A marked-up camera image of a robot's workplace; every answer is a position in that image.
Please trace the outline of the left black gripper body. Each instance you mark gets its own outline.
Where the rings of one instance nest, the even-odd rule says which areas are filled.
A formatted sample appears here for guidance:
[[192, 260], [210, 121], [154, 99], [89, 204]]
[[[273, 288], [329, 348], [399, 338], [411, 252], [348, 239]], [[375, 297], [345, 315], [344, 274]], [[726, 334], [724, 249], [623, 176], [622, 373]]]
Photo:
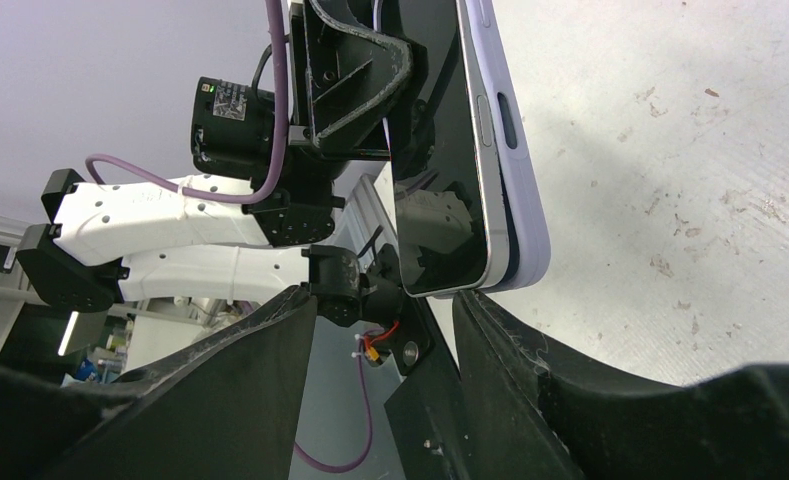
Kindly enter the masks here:
[[296, 107], [289, 149], [316, 163], [386, 161], [382, 123], [407, 89], [411, 45], [384, 32], [379, 1], [292, 1]]

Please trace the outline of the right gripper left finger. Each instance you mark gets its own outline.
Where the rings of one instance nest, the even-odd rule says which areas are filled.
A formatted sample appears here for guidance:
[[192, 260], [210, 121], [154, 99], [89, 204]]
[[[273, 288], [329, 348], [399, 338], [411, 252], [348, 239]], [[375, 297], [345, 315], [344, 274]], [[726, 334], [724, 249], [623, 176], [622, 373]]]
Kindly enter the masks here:
[[0, 367], [0, 479], [285, 479], [317, 301], [292, 286], [109, 384]]

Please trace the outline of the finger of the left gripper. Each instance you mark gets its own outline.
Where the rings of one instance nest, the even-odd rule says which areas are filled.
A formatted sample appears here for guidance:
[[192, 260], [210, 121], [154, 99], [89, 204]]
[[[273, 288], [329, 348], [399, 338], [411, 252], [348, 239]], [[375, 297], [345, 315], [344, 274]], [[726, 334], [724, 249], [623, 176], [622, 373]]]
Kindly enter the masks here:
[[408, 42], [377, 30], [373, 1], [306, 1], [309, 126], [319, 149], [360, 149], [413, 70]]

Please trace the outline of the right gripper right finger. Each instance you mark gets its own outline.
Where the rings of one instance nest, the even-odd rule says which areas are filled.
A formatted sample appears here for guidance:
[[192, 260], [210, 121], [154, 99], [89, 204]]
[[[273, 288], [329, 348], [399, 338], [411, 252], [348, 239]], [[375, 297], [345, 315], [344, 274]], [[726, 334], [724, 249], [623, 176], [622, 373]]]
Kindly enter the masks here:
[[789, 479], [789, 364], [688, 386], [645, 379], [456, 295], [449, 348], [428, 303], [395, 335], [385, 404], [409, 479]]

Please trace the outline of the black phone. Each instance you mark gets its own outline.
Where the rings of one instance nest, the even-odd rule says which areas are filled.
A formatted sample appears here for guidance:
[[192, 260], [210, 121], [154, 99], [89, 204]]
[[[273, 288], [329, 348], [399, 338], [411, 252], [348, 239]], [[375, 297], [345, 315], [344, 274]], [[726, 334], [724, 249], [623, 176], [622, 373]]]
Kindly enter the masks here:
[[401, 281], [413, 297], [497, 286], [516, 247], [484, 75], [464, 1], [378, 1], [372, 25], [413, 68], [384, 120]]

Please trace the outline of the lavender phone case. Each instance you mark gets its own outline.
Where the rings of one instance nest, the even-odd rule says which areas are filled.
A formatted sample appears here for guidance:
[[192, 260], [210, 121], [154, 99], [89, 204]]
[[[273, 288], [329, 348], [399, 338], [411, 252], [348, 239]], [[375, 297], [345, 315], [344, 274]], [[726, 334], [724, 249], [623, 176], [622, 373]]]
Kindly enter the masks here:
[[531, 286], [550, 263], [551, 244], [520, 109], [515, 96], [497, 19], [490, 1], [465, 1], [487, 100], [486, 126], [497, 148], [502, 172], [509, 262], [502, 280], [484, 287], [501, 292]]

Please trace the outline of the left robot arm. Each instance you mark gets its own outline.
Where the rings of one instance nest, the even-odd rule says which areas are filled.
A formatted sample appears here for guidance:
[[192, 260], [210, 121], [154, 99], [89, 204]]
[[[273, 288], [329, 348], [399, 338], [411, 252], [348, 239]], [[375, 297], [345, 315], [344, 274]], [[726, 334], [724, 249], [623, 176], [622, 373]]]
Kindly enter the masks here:
[[381, 30], [377, 1], [270, 1], [261, 57], [274, 87], [203, 77], [190, 130], [195, 173], [133, 183], [51, 174], [47, 222], [26, 229], [16, 258], [47, 304], [102, 313], [116, 304], [186, 296], [263, 302], [297, 285], [317, 312], [349, 327], [398, 322], [405, 302], [393, 248], [330, 246], [345, 200], [336, 179], [353, 161], [384, 162], [383, 117], [412, 74], [409, 44]]

